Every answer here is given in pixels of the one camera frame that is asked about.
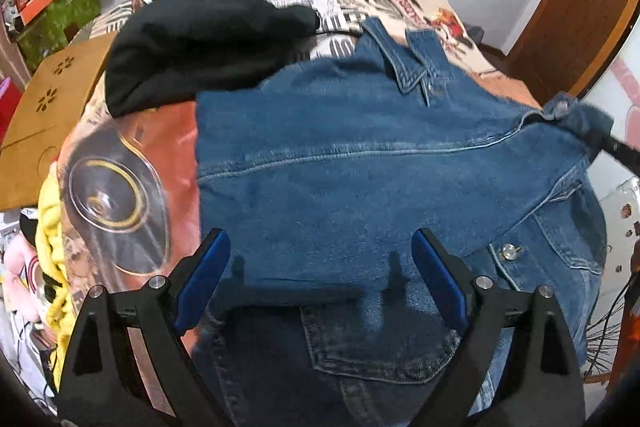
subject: orange box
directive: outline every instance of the orange box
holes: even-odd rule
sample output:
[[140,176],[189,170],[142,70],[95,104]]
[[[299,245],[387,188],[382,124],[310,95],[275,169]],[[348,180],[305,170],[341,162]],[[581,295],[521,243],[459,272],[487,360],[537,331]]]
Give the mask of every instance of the orange box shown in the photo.
[[29,24],[29,22],[31,22],[38,13],[49,6],[52,1],[54,0],[30,0],[27,3],[27,6],[25,6],[20,12],[20,17],[22,17],[24,25]]

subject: blue gripper pad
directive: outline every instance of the blue gripper pad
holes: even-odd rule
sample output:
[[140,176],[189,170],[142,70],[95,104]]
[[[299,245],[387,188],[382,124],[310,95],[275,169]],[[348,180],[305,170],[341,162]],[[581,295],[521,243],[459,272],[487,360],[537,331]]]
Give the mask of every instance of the blue gripper pad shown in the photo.
[[174,331],[178,336],[183,336],[198,325],[230,255],[229,236],[224,230],[220,230],[178,295],[174,320]]
[[460,335],[468,328],[465,295],[442,262],[436,248],[416,230],[411,240],[411,255],[447,328]]

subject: green storage bin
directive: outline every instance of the green storage bin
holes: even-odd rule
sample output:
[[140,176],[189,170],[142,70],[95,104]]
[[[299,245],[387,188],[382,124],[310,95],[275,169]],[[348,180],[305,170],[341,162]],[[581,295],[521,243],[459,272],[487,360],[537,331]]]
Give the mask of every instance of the green storage bin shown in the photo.
[[54,0],[17,37],[27,67],[65,48],[85,24],[100,15],[98,0]]

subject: baseboard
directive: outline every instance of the baseboard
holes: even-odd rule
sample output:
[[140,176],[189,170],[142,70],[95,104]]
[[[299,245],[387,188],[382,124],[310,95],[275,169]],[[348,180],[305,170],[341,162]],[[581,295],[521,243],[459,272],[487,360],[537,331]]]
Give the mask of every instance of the baseboard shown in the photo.
[[483,44],[482,42],[478,44],[478,49],[480,49],[482,53],[493,55],[494,57],[500,58],[500,60],[504,60],[505,58],[507,58],[507,56],[502,52],[502,50],[499,50],[498,48],[494,48],[493,46],[490,46],[488,44]]

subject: pink plush toy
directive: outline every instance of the pink plush toy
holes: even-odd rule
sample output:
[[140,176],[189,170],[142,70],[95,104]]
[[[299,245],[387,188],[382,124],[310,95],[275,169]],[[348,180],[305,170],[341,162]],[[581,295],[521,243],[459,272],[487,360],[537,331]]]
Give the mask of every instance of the pink plush toy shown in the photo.
[[[2,281],[2,293],[18,310],[24,320],[39,322],[40,301],[36,296],[38,291],[37,279],[40,271],[38,256],[35,249],[19,233],[9,243],[4,252],[4,267],[7,272]],[[29,288],[20,280],[20,274],[26,267],[26,277]]]

